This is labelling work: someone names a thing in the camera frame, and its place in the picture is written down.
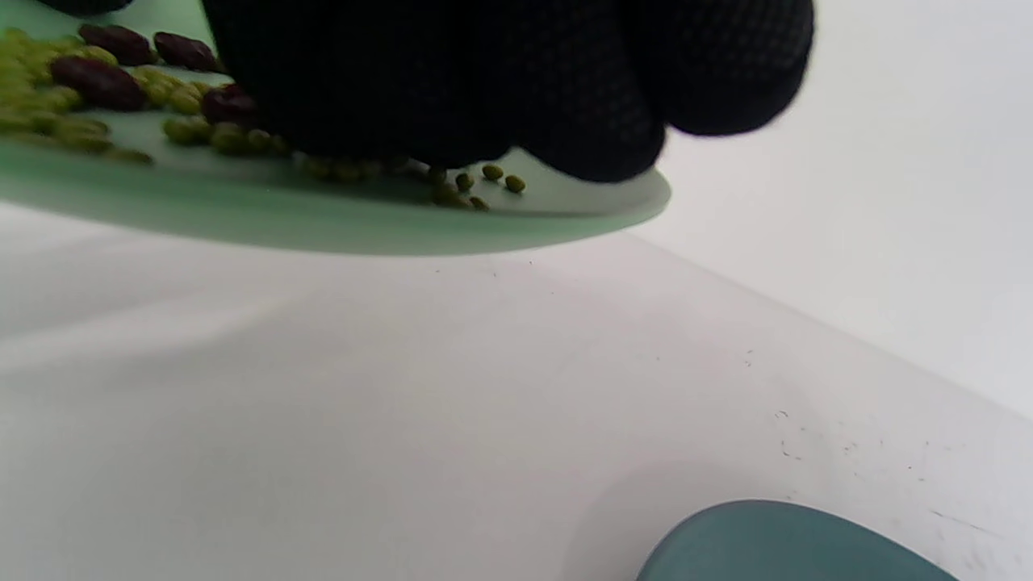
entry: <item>kidney bean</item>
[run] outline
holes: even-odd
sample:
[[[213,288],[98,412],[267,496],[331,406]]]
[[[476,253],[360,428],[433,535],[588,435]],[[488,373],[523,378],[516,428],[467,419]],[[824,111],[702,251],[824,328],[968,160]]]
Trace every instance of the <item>kidney bean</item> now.
[[[159,32],[154,35],[154,48],[161,58],[173,66],[182,66],[190,70],[217,72],[219,61],[212,49],[200,40],[180,36],[170,32]]]
[[[58,57],[51,61],[54,83],[79,91],[86,102],[113,111],[140,111],[147,93],[136,81],[117,66],[82,57]]]
[[[234,123],[242,127],[255,128],[261,124],[258,105],[240,85],[212,89],[205,94],[200,108],[205,119],[212,125]]]
[[[152,64],[156,55],[151,51],[151,42],[124,26],[96,26],[84,24],[79,27],[79,35],[87,44],[100,47],[119,59],[119,64],[138,66]]]

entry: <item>white table surface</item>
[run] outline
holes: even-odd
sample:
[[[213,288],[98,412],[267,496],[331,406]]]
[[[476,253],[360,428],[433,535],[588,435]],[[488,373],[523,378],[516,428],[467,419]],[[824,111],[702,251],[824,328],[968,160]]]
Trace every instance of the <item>white table surface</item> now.
[[[790,115],[677,141],[664,216],[556,248],[0,206],[0,578],[628,581],[757,496],[1030,579],[1026,6],[824,2]]]

